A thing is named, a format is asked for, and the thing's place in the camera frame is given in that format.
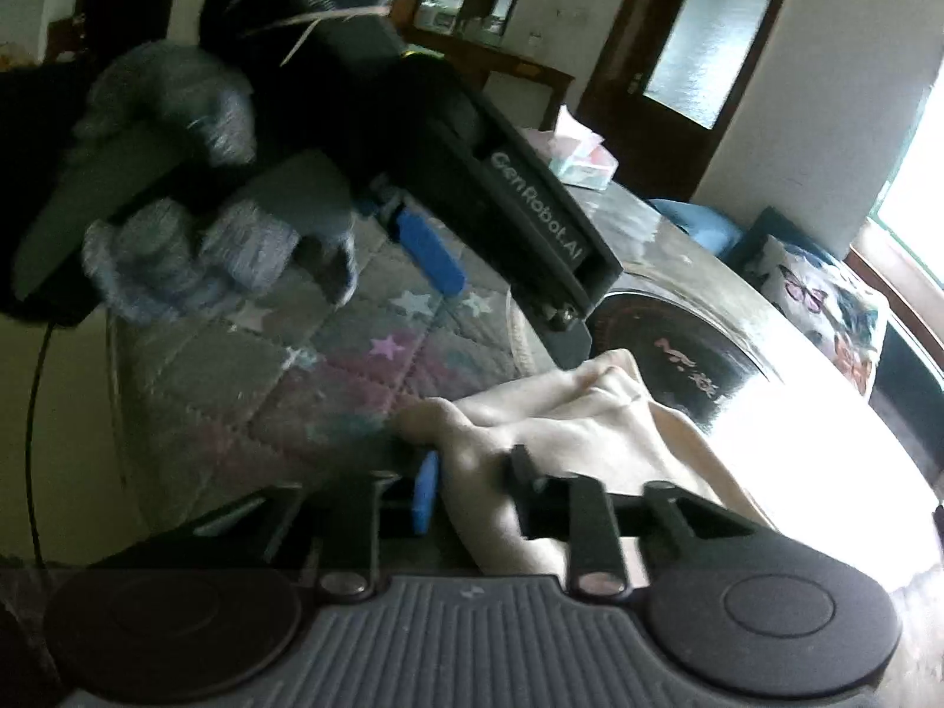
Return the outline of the grey knit gloved hand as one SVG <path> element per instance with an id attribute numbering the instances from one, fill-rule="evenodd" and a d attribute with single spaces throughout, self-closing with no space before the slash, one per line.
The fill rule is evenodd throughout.
<path id="1" fill-rule="evenodd" d="M 321 153 L 259 152 L 251 86 L 198 48 L 146 43 L 96 80 L 78 132 L 101 153 L 144 131 L 182 160 L 123 224 L 96 219 L 83 268 L 135 325 L 222 315 L 299 267 L 339 309 L 357 289 L 353 205 Z"/>

